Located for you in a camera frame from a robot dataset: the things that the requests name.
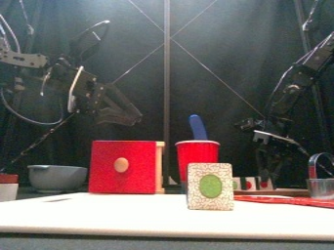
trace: black backdrop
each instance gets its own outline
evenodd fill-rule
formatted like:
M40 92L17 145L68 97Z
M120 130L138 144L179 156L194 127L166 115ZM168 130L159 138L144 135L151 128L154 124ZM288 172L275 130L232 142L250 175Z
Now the black backdrop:
M240 120L260 118L268 95L282 73L305 54L297 3L306 16L313 1L171 0L168 170L178 182L175 142L192 138L188 117L196 113L210 140L220 143L219 161L234 166L234 176L254 176L256 166L252 133L234 127ZM322 1L318 27L309 32L311 47L334 30L333 1ZM111 20L109 32L84 69L97 81L113 82L139 108L143 119L134 127L93 124L85 115L67 123L43 144L8 169L28 182L29 164L88 167L92 140L155 140L164 138L164 20L163 0L29 0L23 1L33 36L19 0L3 0L0 13L29 53L56 57L68 53L68 42L100 21ZM333 142L333 73L321 79L321 98ZM11 81L12 68L1 64L1 81ZM21 113L43 122L59 117L57 96L37 95L40 86L25 82ZM12 116L0 106L1 163L13 159L51 127L36 126ZM295 107L291 137L310 153L323 148L311 92ZM303 186L306 160L282 170L282 186Z

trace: red box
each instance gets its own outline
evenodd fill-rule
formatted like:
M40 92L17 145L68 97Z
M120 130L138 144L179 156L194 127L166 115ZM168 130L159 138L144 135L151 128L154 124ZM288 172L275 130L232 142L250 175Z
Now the red box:
M159 192L162 146L163 143L152 141L93 141L88 191Z

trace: vertical pole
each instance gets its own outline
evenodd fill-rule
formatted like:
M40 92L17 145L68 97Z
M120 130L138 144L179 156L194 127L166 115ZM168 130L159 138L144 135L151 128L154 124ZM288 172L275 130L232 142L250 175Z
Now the vertical pole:
M170 0L164 0L164 103L163 103L163 186L170 184Z

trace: red cup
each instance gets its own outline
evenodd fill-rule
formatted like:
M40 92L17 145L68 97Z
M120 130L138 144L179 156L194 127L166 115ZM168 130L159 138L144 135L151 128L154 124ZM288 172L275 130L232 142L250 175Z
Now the red cup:
M178 151L180 181L187 181L190 163L216 163L220 144L214 141L180 141L175 144Z

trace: blue object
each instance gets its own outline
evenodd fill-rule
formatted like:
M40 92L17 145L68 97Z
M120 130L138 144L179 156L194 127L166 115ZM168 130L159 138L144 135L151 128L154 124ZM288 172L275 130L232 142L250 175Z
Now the blue object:
M203 127L203 122L200 117L196 114L190 116L190 124L194 131L194 139L195 140L207 140L206 130Z

